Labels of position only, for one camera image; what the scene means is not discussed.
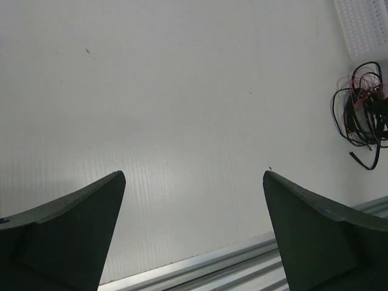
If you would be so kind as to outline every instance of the white plastic basket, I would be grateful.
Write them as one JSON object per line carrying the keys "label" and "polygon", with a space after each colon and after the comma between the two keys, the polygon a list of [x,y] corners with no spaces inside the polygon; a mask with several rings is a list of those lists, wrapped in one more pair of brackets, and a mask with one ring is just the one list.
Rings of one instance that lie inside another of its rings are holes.
{"label": "white plastic basket", "polygon": [[334,0],[350,58],[388,59],[388,0]]}

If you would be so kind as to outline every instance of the black wire bundle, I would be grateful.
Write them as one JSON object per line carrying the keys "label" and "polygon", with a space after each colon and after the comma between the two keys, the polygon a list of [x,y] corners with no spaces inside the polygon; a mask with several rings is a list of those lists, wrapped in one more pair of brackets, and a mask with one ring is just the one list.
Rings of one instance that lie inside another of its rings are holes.
{"label": "black wire bundle", "polygon": [[[369,70],[358,75],[360,69],[366,65],[376,65],[378,73]],[[346,91],[344,103],[343,123],[345,133],[335,116],[335,100],[340,92]],[[366,166],[353,153],[350,155],[367,170],[373,170],[380,156],[380,149],[388,147],[382,145],[388,139],[388,98],[385,97],[381,67],[377,62],[366,62],[359,65],[352,74],[349,88],[339,89],[332,99],[332,116],[340,135],[357,147],[376,146],[375,160],[371,167]]]}

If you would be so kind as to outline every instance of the tangled wires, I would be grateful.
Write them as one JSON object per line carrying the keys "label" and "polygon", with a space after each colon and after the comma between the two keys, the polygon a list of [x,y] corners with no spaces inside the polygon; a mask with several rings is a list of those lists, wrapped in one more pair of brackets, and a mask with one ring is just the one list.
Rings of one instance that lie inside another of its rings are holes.
{"label": "tangled wires", "polygon": [[[376,65],[377,73],[367,68]],[[340,92],[346,92],[342,120],[345,132],[335,115],[335,101]],[[385,96],[381,67],[377,62],[359,65],[352,74],[349,88],[338,89],[332,99],[332,116],[340,135],[357,147],[376,146],[375,160],[366,166],[353,153],[350,155],[367,170],[373,170],[378,162],[380,149],[388,147],[383,142],[388,139],[388,98]]]}

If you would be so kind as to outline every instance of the white floor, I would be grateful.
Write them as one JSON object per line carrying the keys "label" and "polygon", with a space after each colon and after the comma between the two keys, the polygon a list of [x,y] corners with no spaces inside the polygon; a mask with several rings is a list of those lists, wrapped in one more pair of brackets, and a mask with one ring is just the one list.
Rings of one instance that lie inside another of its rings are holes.
{"label": "white floor", "polygon": [[330,115],[350,64],[330,0],[4,0],[0,214],[123,170],[106,283],[271,231],[269,167],[385,196]]}

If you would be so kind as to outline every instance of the black cable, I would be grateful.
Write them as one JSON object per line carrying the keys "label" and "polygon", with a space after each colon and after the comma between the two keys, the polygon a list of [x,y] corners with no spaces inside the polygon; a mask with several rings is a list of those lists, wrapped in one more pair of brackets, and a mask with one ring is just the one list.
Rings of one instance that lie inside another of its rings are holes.
{"label": "black cable", "polygon": [[[358,71],[369,64],[376,65],[378,72],[368,71],[362,74],[356,83]],[[364,83],[367,83],[368,76],[377,79],[378,83],[372,82],[372,84],[363,86]],[[351,86],[349,88],[340,89],[333,95],[331,104],[333,120],[340,135],[354,146],[366,146],[369,150],[372,150],[372,146],[376,146],[375,160],[371,167],[361,162],[353,152],[349,153],[365,169],[373,170],[377,166],[380,150],[388,147],[388,145],[382,145],[382,142],[388,140],[388,99],[384,94],[381,67],[377,62],[361,64],[353,71],[350,80]],[[345,132],[343,132],[335,115],[336,98],[341,92],[346,92],[343,111]],[[366,123],[367,128],[361,125],[362,122]]]}

